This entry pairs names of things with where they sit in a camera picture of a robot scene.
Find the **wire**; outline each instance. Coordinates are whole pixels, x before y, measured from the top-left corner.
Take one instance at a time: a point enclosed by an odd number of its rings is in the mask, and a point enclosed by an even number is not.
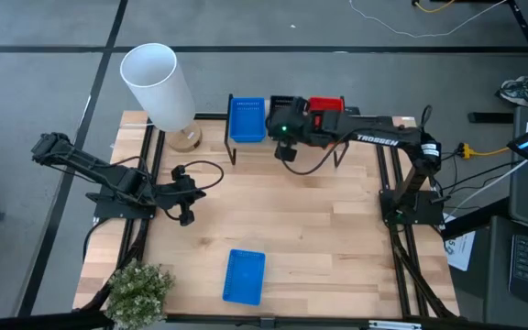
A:
[[[174,221],[180,221],[180,217],[176,217],[176,216],[172,216],[170,213],[169,213],[169,210],[164,210],[164,213],[166,214],[166,216],[170,219],[170,220],[174,220]]]
[[[312,169],[310,170],[306,170],[306,171],[297,171],[297,170],[293,170],[289,164],[287,164],[286,160],[284,160],[281,156],[281,153],[280,154],[280,161],[282,162],[282,165],[284,165],[284,167],[289,170],[290,172],[292,172],[293,174],[296,174],[296,175],[309,175],[317,170],[319,170],[319,168],[321,168],[323,166],[323,164],[325,163],[325,161],[329,158],[329,155],[331,155],[332,152],[334,152],[337,148],[337,146],[339,146],[343,141],[344,139],[349,136],[350,134],[358,131],[359,128],[356,128],[356,129],[353,129],[351,132],[348,132],[348,133],[345,133],[343,136],[341,136],[336,143],[334,143],[334,145],[327,151],[327,153],[325,153],[325,156],[323,156],[321,158],[321,161],[319,161],[319,163],[317,165],[315,165]],[[277,146],[277,148],[280,148],[281,147],[281,141],[279,140],[279,144]]]
[[[457,187],[457,161],[455,157],[453,157],[453,160],[454,160],[454,184],[452,185],[453,188],[451,189],[451,192],[449,192],[448,195],[452,194]]]
[[[54,167],[54,166],[52,166],[52,165],[47,165],[47,166],[50,167],[51,169],[56,170],[56,171],[61,171],[61,172],[63,172],[63,173],[67,173],[67,174],[72,175],[72,176],[75,176],[75,177],[77,177],[77,178],[81,178],[81,179],[83,179],[83,180],[85,180],[85,181],[87,181],[87,182],[90,182],[90,183],[98,183],[98,182],[95,182],[95,181],[93,181],[93,180],[91,180],[91,179],[89,179],[89,178],[85,178],[85,177],[83,177],[81,174],[77,174],[77,173],[74,173],[74,172],[71,173],[71,172],[69,172],[69,171],[67,171],[67,170],[59,169],[59,168]]]
[[[219,176],[219,179],[217,179],[217,181],[215,181],[214,183],[211,183],[209,185],[206,185],[204,187],[199,187],[199,188],[195,188],[195,189],[191,189],[191,190],[183,191],[183,192],[159,192],[158,194],[162,195],[162,196],[172,196],[172,195],[177,195],[177,194],[194,193],[194,192],[198,192],[198,191],[203,191],[203,190],[215,187],[217,184],[219,184],[219,182],[221,182],[221,180],[224,179],[224,176],[225,176],[224,169],[221,166],[219,166],[219,165],[217,165],[214,162],[209,161],[209,160],[195,160],[195,161],[191,161],[190,163],[185,164],[183,166],[186,169],[187,167],[189,167],[191,165],[194,165],[194,164],[208,164],[208,165],[212,165],[212,166],[216,167],[221,172],[221,175]]]
[[[146,170],[148,169],[148,167],[146,166],[146,160],[141,158],[140,156],[132,156],[132,157],[128,157],[126,159],[122,159],[120,161],[117,161],[113,164],[107,164],[107,165],[100,165],[100,164],[94,164],[93,167],[100,167],[100,168],[104,168],[104,169],[108,169],[108,168],[112,168],[112,167],[115,167],[117,165],[121,165],[125,162],[128,162],[130,160],[141,160],[142,163],[144,164],[144,167],[146,168]]]
[[[497,4],[495,5],[491,5],[490,7],[482,10],[481,12],[475,14],[474,16],[472,16],[471,18],[469,18],[468,20],[464,21],[464,23],[458,25],[457,27],[453,28],[452,30],[450,30],[449,32],[446,32],[446,33],[437,33],[437,34],[422,34],[422,35],[414,35],[414,34],[411,34],[409,32],[404,32],[404,31],[397,31],[395,30],[394,28],[390,27],[388,24],[382,22],[381,20],[379,20],[378,18],[375,18],[373,16],[367,16],[366,14],[362,13],[359,9],[356,9],[354,7],[354,4],[352,3],[353,0],[349,0],[349,6],[352,7],[352,9],[357,12],[358,14],[362,15],[365,19],[370,19],[370,20],[374,20],[374,21],[377,21],[379,23],[381,23],[381,25],[383,25],[384,27],[386,27],[387,29],[389,29],[390,31],[392,31],[393,33],[396,33],[398,35],[403,35],[403,36],[408,36],[408,37],[411,37],[411,38],[415,38],[415,39],[418,39],[418,38],[427,38],[427,37],[445,37],[445,36],[449,36],[450,34],[458,31],[460,28],[462,28],[463,26],[465,26],[467,23],[471,22],[472,20],[478,18],[479,16],[483,15],[484,13],[490,11],[492,8],[496,7],[496,6],[500,6],[502,4],[504,4],[505,2],[507,2],[508,0],[502,0],[500,2],[498,2]]]
[[[443,188],[441,187],[441,183],[439,183],[439,181],[435,177],[433,177],[433,181],[434,181],[434,187],[439,189],[436,192],[439,193],[439,196],[441,197],[441,193],[440,192],[443,190]]]
[[[489,169],[489,170],[484,170],[484,171],[482,171],[482,172],[480,172],[480,173],[478,173],[478,174],[474,174],[474,175],[469,176],[469,177],[467,177],[467,178],[465,178],[465,179],[463,179],[463,180],[460,180],[460,181],[458,181],[458,182],[456,182],[456,183],[454,183],[454,184],[452,184],[452,185],[450,185],[450,186],[447,186],[447,187],[445,187],[443,190],[447,190],[447,189],[452,188],[452,187],[454,187],[454,186],[456,186],[456,185],[458,185],[458,184],[460,184],[460,183],[463,183],[463,182],[466,182],[466,181],[468,181],[468,180],[472,180],[472,179],[474,179],[474,178],[477,178],[477,177],[480,176],[480,175],[484,175],[484,174],[486,174],[486,173],[489,173],[489,172],[495,171],[495,170],[497,170],[497,169],[501,169],[501,168],[503,168],[503,167],[505,167],[505,166],[514,165],[514,164],[517,164],[517,163],[519,163],[519,162],[518,162],[518,161],[510,161],[510,162],[507,162],[507,163],[501,164],[501,165],[499,165],[499,166],[493,167],[493,168],[491,168],[491,169]]]
[[[441,154],[442,155],[445,155],[445,154],[449,155],[449,156],[441,159],[441,161],[444,161],[444,160],[449,160],[450,158],[456,156],[457,155],[457,151],[456,152],[442,152]]]
[[[486,183],[488,183],[490,180],[494,180],[494,179],[499,178],[501,176],[502,176],[502,174],[501,175],[497,175],[497,176],[493,176],[491,178],[487,178],[479,187],[470,187],[470,186],[461,187],[461,188],[455,190],[454,193],[457,193],[457,192],[461,191],[462,189],[480,189],[480,188],[484,187],[486,185]]]
[[[476,155],[476,156],[492,156],[492,155],[498,155],[506,150],[508,150],[508,148],[505,147],[505,148],[494,150],[491,152],[477,152],[477,151],[472,150],[471,153],[472,155]]]
[[[419,128],[423,131],[425,128],[425,125],[427,125],[427,121],[429,121],[429,118],[431,118],[431,113],[433,112],[433,107],[428,105],[423,109],[423,112],[421,113],[421,125]]]
[[[472,193],[471,195],[469,195],[464,201],[462,201],[462,203],[460,203],[458,206],[456,206],[456,208],[447,215],[447,217],[444,219],[447,220],[447,218],[449,218],[450,216],[452,216],[457,210],[459,210],[460,207],[462,207],[463,204],[465,204],[467,201],[471,200],[472,198],[476,197],[478,194],[484,192],[485,190],[487,190],[489,187],[495,185],[497,182],[501,181],[502,179],[508,177],[509,175],[513,174],[514,172],[516,172],[518,169],[520,169],[524,164],[527,163],[527,160],[523,160],[519,165],[513,167],[511,170],[507,171],[506,173],[504,173],[502,176],[500,176],[498,179],[496,179],[495,181],[491,182],[489,185],[486,185],[480,189],[478,189],[477,191],[475,191],[474,193]]]
[[[417,1],[416,3],[414,3],[415,6],[417,6],[417,8],[421,9],[422,11],[424,11],[425,13],[429,13],[429,14],[433,14],[433,13],[436,13],[442,9],[445,9],[446,7],[448,7],[449,5],[455,3],[456,0],[451,0],[450,2],[448,2],[447,4],[445,5],[442,5],[440,6],[439,8],[436,8],[436,9],[425,9],[421,6],[421,4]]]
[[[82,244],[82,262],[84,262],[84,258],[87,256],[87,248],[89,247],[89,238],[91,238],[91,234],[95,229],[97,229],[98,226],[102,225],[107,221],[108,218],[99,219],[99,221],[89,229],[87,232],[87,236],[84,237],[84,243]]]

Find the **green plant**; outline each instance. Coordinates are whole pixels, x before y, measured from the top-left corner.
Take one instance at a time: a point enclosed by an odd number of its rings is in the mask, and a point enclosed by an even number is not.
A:
[[[140,329],[164,317],[162,305],[174,286],[174,277],[159,266],[142,265],[133,259],[109,279],[111,291],[105,315],[127,330]]]

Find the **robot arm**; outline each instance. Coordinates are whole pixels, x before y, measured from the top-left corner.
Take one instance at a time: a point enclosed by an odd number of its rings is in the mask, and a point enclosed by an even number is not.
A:
[[[179,205],[181,226],[194,221],[190,206],[197,199],[206,196],[205,192],[197,189],[194,180],[184,174],[182,165],[172,170],[173,183],[156,185],[152,182],[148,169],[138,170],[108,164],[75,148],[69,138],[61,133],[42,134],[40,141],[32,149],[32,154],[32,159],[40,165],[65,165],[109,188],[113,192],[111,198],[115,198],[117,203],[134,207],[157,206],[165,211]],[[87,197],[94,202],[106,198],[99,193],[87,193]]]
[[[379,117],[350,116],[337,111],[307,112],[307,102],[295,99],[291,107],[276,110],[269,119],[269,135],[279,141],[275,156],[293,161],[291,146],[305,143],[326,148],[330,144],[358,141],[402,149],[412,169],[392,196],[393,208],[406,214],[416,211],[417,193],[424,181],[441,168],[441,144],[420,127],[384,124]]]

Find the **yellow cable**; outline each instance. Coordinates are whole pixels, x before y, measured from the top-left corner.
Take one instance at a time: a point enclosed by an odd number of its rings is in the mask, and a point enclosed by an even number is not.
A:
[[[472,156],[492,156],[492,155],[497,155],[497,154],[500,154],[500,153],[508,150],[508,148],[502,148],[502,149],[494,150],[494,151],[491,151],[491,152],[477,152],[473,148],[470,148],[468,143],[463,143],[462,142],[462,143],[459,144],[458,150],[460,151],[460,155],[461,155],[461,157],[464,160],[469,160]]]
[[[446,8],[447,6],[449,6],[449,5],[453,4],[453,3],[455,3],[455,1],[456,1],[456,0],[451,0],[451,1],[448,2],[447,4],[442,5],[442,6],[440,6],[439,8],[436,8],[436,9],[425,9],[425,8],[423,8],[423,7],[421,6],[421,4],[419,4],[418,1],[415,3],[415,5],[416,5],[419,9],[423,10],[425,13],[433,14],[433,13],[436,13],[436,12],[438,12],[438,11],[440,11],[440,10]]]
[[[502,148],[502,149],[494,150],[491,152],[477,152],[477,151],[472,150],[472,154],[476,156],[492,156],[492,155],[500,154],[506,150],[508,150],[508,148]]]

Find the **wooden tabletop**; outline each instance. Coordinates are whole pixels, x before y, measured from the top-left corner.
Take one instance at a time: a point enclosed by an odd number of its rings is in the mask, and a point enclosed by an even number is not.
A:
[[[393,121],[414,125],[411,117]],[[146,113],[124,112],[125,123],[146,123]],[[165,146],[158,181],[170,182],[174,166],[193,160],[218,163],[225,178],[192,206],[193,224],[181,227],[161,210],[150,223],[144,262],[161,264],[176,276],[166,314],[402,316],[389,234],[380,219],[375,146],[352,143],[338,169],[330,158],[315,173],[297,176],[273,157],[270,143],[238,145],[233,166],[223,143],[225,121],[198,123],[203,130],[201,146],[185,154]],[[138,155],[144,130],[142,126],[122,127],[111,161]],[[320,148],[305,146],[292,166],[308,170],[324,154]],[[386,154],[390,182],[395,182],[390,153]],[[400,158],[406,174],[410,162],[403,152]],[[127,165],[137,164],[132,161]],[[193,165],[187,172],[197,186],[214,182],[219,175],[217,169],[203,164]],[[92,234],[74,307],[88,303],[114,270],[124,223],[112,219]],[[441,237],[429,226],[413,228],[423,276],[445,306],[457,314]],[[222,299],[232,248],[266,254],[260,306]],[[412,311],[418,314],[408,274],[407,287]]]

